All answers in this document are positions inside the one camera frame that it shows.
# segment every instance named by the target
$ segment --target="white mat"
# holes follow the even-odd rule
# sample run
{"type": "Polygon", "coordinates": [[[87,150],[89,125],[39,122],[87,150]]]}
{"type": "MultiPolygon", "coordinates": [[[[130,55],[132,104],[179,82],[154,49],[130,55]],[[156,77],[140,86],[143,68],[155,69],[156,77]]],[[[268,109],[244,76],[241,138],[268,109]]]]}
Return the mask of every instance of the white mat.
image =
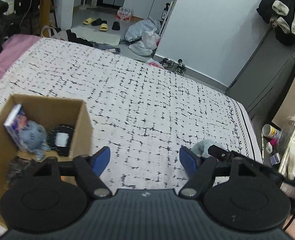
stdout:
{"type": "Polygon", "coordinates": [[[119,45],[121,39],[120,35],[100,31],[96,32],[89,27],[83,26],[72,28],[71,31],[75,33],[78,38],[83,38],[90,42],[105,43],[112,46],[119,45]]]}

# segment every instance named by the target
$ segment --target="slipper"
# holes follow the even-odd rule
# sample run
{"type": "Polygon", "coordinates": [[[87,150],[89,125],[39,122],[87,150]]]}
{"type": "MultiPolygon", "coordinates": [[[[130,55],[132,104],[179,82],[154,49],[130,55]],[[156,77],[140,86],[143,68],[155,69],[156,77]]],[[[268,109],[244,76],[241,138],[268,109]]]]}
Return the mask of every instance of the slipper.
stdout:
{"type": "Polygon", "coordinates": [[[102,24],[102,20],[101,20],[101,18],[96,19],[95,21],[93,21],[93,22],[91,23],[92,26],[99,26],[99,25],[101,25],[101,24],[102,24]]]}
{"type": "Polygon", "coordinates": [[[106,23],[102,23],[100,26],[100,31],[102,32],[108,31],[108,25],[106,23]]]}
{"type": "Polygon", "coordinates": [[[89,24],[91,24],[92,22],[94,22],[94,19],[92,19],[92,18],[87,18],[86,20],[84,20],[83,24],[85,24],[85,25],[89,25],[89,24]]]}
{"type": "Polygon", "coordinates": [[[112,30],[119,31],[120,29],[121,29],[120,28],[120,23],[119,22],[114,22],[113,26],[112,26],[112,30]]]}

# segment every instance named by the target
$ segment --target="hanging clothes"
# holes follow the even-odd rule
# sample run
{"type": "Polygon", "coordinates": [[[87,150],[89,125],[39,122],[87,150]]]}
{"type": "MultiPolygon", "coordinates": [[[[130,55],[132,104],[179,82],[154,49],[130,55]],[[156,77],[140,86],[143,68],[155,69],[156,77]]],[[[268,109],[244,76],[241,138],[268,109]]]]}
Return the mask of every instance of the hanging clothes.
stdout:
{"type": "Polygon", "coordinates": [[[287,46],[295,43],[295,0],[262,0],[257,12],[266,23],[273,19],[273,26],[279,27],[275,32],[279,42],[287,46]]]}

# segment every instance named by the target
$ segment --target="plush toy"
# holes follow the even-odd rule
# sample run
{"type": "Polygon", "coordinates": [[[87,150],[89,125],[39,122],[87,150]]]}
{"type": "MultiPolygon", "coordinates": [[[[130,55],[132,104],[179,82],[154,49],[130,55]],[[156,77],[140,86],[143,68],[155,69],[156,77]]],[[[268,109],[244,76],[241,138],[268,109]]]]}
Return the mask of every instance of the plush toy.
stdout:
{"type": "Polygon", "coordinates": [[[211,156],[211,155],[209,155],[208,150],[209,150],[209,147],[212,145],[216,145],[216,146],[223,149],[222,144],[214,142],[210,139],[204,139],[204,140],[194,144],[191,151],[199,157],[203,156],[203,157],[207,158],[207,157],[211,156]]]}
{"type": "Polygon", "coordinates": [[[46,144],[46,130],[34,121],[28,121],[27,125],[19,131],[19,136],[28,152],[35,153],[38,161],[41,161],[45,156],[43,150],[50,150],[46,144]]]}

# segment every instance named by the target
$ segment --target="white bedsheet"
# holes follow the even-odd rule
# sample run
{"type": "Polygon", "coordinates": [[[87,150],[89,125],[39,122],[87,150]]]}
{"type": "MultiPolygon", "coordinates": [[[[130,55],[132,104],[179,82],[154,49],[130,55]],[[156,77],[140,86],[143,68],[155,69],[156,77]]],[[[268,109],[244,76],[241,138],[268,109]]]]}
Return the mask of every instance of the white bedsheet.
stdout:
{"type": "Polygon", "coordinates": [[[101,176],[117,188],[175,188],[187,181],[178,151],[204,138],[262,162],[248,115],[233,99],[190,79],[84,45],[43,38],[0,81],[11,93],[81,98],[93,153],[111,148],[101,176]]]}

